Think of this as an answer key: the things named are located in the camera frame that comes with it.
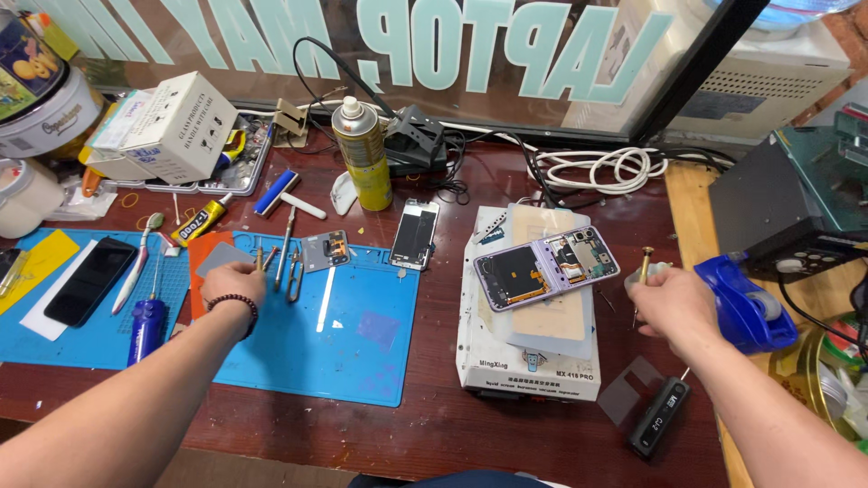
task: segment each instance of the toothbrush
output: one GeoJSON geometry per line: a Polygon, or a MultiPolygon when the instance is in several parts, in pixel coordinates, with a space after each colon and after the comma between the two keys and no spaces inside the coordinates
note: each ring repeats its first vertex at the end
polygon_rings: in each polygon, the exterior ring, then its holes
{"type": "Polygon", "coordinates": [[[164,215],[157,212],[148,217],[148,223],[145,224],[145,231],[141,233],[141,241],[139,242],[139,255],[135,258],[135,264],[132,270],[127,275],[127,280],[123,282],[121,292],[117,294],[115,305],[111,309],[112,315],[117,315],[121,311],[123,305],[127,303],[129,295],[133,293],[135,283],[139,280],[142,269],[145,267],[145,262],[148,261],[148,234],[151,230],[159,228],[164,219],[164,215]]]}

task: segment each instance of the wooden desk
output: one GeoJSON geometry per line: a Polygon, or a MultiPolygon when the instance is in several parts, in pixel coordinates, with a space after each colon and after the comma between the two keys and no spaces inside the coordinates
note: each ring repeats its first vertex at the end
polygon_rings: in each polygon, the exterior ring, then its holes
{"type": "MultiPolygon", "coordinates": [[[[676,162],[666,174],[666,186],[672,206],[675,229],[681,247],[681,260],[685,267],[691,267],[704,260],[720,255],[717,233],[711,202],[708,200],[708,185],[717,178],[717,172],[691,162],[676,162]]],[[[841,313],[851,312],[850,291],[865,276],[865,263],[851,261],[822,274],[787,285],[786,291],[796,305],[810,315],[821,320],[841,313]]],[[[760,287],[773,294],[786,308],[796,324],[806,320],[795,313],[780,294],[778,284],[771,281],[755,280],[760,287]]],[[[769,354],[757,354],[751,360],[763,372],[768,370],[769,354]]],[[[720,422],[720,442],[723,444],[724,458],[730,484],[734,488],[753,488],[727,426],[720,422]]]]}
{"type": "MultiPolygon", "coordinates": [[[[312,148],[324,143],[321,135],[316,136],[312,148]]],[[[296,236],[342,228],[353,243],[390,247],[404,201],[432,196],[424,189],[424,176],[420,181],[395,180],[395,203],[384,212],[365,212],[357,205],[347,216],[338,217],[328,191],[343,171],[339,158],[331,153],[302,156],[286,149],[273,151],[254,196],[232,202],[220,228],[238,230],[247,225],[254,232],[282,234],[288,206],[278,208],[267,221],[253,215],[251,207],[265,191],[264,181],[273,181],[292,164],[302,175],[293,194],[329,213],[328,220],[319,221],[299,212],[296,236]],[[363,234],[357,232],[360,228],[365,229],[363,234]]],[[[597,404],[482,400],[461,389],[455,369],[461,259],[477,206],[505,207],[537,191],[517,148],[501,144],[470,146],[461,177],[470,186],[472,200],[466,207],[441,203],[437,251],[422,275],[399,408],[213,384],[184,446],[405,479],[490,468],[529,472],[574,488],[726,486],[712,405],[693,376],[687,378],[695,395],[687,404],[684,425],[672,432],[669,448],[651,465],[624,447],[624,434],[597,404]]],[[[154,211],[174,217],[171,195],[137,193],[141,199],[134,207],[122,209],[115,204],[107,218],[75,227],[132,230],[136,219],[154,211]]],[[[208,200],[204,195],[182,195],[179,204],[183,211],[200,208],[208,200]]],[[[642,246],[657,249],[655,260],[681,263],[662,179],[650,181],[632,199],[613,198],[604,207],[594,205],[584,213],[605,235],[625,272],[640,266],[642,246]]],[[[665,342],[630,330],[633,305],[621,280],[603,282],[602,291],[617,311],[613,313],[595,296],[602,386],[638,355],[664,375],[680,375],[685,367],[665,342]]],[[[0,417],[39,420],[113,373],[3,364],[0,417]],[[40,400],[42,407],[37,409],[40,400]]]]}

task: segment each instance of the forearm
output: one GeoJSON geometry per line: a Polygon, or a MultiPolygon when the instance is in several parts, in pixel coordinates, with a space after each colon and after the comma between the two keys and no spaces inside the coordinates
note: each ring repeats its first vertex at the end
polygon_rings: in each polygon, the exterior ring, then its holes
{"type": "Polygon", "coordinates": [[[756,486],[845,485],[868,476],[868,457],[735,347],[722,338],[688,340],[692,344],[681,347],[685,361],[714,402],[756,486]]]}
{"type": "Polygon", "coordinates": [[[152,485],[248,320],[246,304],[218,304],[141,363],[0,446],[4,483],[152,485]]]}

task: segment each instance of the black smartphone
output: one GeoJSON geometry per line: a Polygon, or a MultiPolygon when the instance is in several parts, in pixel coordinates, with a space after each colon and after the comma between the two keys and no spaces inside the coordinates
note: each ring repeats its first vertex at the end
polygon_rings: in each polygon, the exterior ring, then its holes
{"type": "Polygon", "coordinates": [[[136,248],[111,237],[102,238],[45,307],[45,316],[80,327],[135,259],[136,248]]]}

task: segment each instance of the glue tube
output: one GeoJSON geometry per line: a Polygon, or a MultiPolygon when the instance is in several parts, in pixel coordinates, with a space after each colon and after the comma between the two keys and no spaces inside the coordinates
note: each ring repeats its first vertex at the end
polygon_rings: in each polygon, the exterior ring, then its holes
{"type": "Polygon", "coordinates": [[[184,225],[172,233],[172,239],[178,241],[183,247],[187,247],[187,244],[191,240],[204,234],[211,227],[211,224],[215,223],[221,215],[226,213],[226,204],[232,196],[231,193],[227,193],[226,196],[218,201],[211,200],[208,202],[192,219],[186,221],[184,225]]]}

